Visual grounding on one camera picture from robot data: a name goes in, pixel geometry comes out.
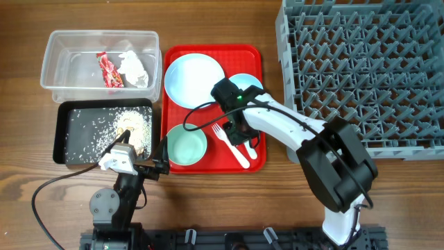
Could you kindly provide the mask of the white plastic spoon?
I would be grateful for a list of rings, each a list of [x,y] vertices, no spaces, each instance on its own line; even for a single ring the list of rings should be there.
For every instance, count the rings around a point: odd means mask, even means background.
[[[249,141],[244,142],[244,146],[246,148],[246,151],[251,159],[256,160],[257,159],[257,152],[254,150],[251,146]]]

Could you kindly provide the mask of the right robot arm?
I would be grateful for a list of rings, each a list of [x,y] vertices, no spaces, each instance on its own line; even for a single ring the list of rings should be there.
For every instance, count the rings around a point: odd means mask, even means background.
[[[295,151],[315,197],[325,207],[322,230],[338,247],[348,247],[360,229],[362,208],[378,171],[352,125],[335,117],[325,122],[283,106],[263,89],[239,89],[228,78],[211,91],[228,121],[223,130],[232,146],[264,132]]]

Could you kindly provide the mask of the green bowl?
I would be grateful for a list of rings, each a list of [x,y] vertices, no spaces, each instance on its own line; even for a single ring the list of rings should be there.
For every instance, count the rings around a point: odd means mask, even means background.
[[[186,131],[182,124],[174,126],[166,135],[169,160],[189,166],[200,161],[207,151],[207,137],[201,130]]]

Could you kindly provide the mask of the light blue bowl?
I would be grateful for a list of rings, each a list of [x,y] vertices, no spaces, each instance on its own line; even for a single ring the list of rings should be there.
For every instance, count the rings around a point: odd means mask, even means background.
[[[255,86],[263,89],[262,83],[253,75],[240,73],[235,74],[229,78],[240,90],[246,90],[250,86]]]

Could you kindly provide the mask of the rice and food scraps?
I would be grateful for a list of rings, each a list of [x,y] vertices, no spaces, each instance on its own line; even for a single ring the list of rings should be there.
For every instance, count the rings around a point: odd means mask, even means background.
[[[125,130],[130,131],[140,160],[151,154],[152,108],[115,107],[73,109],[69,112],[64,161],[70,165],[95,163]]]

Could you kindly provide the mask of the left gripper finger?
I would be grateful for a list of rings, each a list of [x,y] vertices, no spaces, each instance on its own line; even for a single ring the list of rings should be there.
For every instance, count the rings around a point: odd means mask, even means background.
[[[108,147],[107,147],[107,152],[110,153],[112,147],[116,144],[116,143],[124,143],[124,144],[128,144],[129,143],[129,139],[130,139],[130,131],[129,130],[125,130],[117,139],[115,139]]]
[[[155,150],[152,161],[155,164],[164,164],[165,165],[165,174],[169,175],[170,172],[170,163],[169,163],[169,154],[168,154],[168,137],[165,136],[160,141],[157,149]]]

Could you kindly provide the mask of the white tissue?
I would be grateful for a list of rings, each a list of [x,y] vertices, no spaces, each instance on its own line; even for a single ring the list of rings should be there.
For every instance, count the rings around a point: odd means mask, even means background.
[[[136,88],[147,88],[149,76],[141,60],[134,51],[127,51],[119,55],[121,66],[118,72],[123,74],[126,81]]]

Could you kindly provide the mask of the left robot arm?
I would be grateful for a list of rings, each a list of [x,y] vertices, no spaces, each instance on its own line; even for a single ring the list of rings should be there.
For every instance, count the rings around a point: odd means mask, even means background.
[[[145,194],[144,181],[157,181],[161,174],[169,174],[170,164],[167,138],[164,137],[152,157],[153,166],[136,163],[137,154],[129,144],[130,131],[124,131],[102,153],[99,166],[118,173],[112,188],[94,193],[89,202],[93,215],[93,233],[82,235],[80,249],[153,249],[150,237],[140,223],[132,223],[138,209],[140,194]]]

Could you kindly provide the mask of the white plastic fork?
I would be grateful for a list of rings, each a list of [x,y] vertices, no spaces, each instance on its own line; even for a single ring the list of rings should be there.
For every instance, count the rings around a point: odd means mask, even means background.
[[[218,124],[213,124],[212,125],[212,130],[216,134],[217,138],[220,139],[221,141],[223,141],[226,144],[226,146],[229,148],[229,150],[231,150],[233,156],[237,159],[239,164],[244,169],[248,169],[250,167],[249,161],[247,160],[247,158],[235,146],[233,146],[230,143],[230,141],[228,139],[228,136],[225,133],[225,131]]]

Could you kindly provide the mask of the light blue plate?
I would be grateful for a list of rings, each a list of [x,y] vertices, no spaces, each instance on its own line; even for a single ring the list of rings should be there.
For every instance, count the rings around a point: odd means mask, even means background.
[[[190,53],[174,60],[164,76],[164,89],[177,105],[187,109],[215,102],[210,94],[216,83],[225,78],[222,66],[210,56]]]

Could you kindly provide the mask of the red snack wrapper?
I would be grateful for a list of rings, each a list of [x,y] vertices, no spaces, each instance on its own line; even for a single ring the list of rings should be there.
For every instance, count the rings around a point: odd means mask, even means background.
[[[107,88],[123,88],[124,85],[121,76],[114,64],[108,59],[107,53],[97,53],[96,58],[102,71],[105,86]]]

